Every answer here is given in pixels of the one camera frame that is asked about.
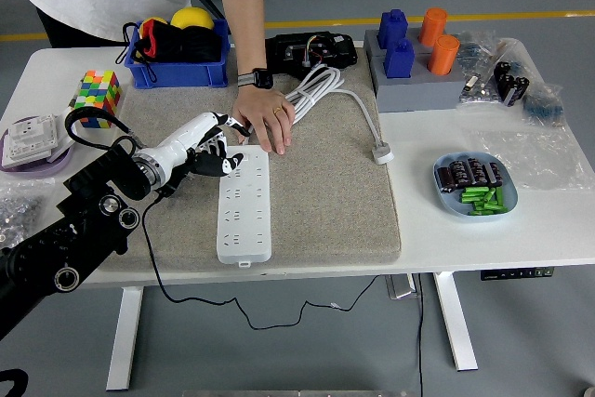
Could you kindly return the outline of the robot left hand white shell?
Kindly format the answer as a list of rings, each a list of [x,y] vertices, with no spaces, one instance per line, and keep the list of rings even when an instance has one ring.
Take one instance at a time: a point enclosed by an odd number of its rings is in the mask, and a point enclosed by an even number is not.
[[[204,112],[164,139],[158,146],[143,148],[133,160],[150,182],[151,189],[164,197],[172,195],[190,174],[221,178],[243,160],[227,154],[223,126],[236,129],[245,137],[248,129],[227,114]]]

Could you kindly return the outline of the person's left hand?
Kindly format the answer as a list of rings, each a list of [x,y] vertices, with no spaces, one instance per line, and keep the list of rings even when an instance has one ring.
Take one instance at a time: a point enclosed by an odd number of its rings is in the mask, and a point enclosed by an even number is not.
[[[240,86],[232,116],[245,127],[252,126],[265,152],[283,155],[292,143],[294,106],[278,90]]]

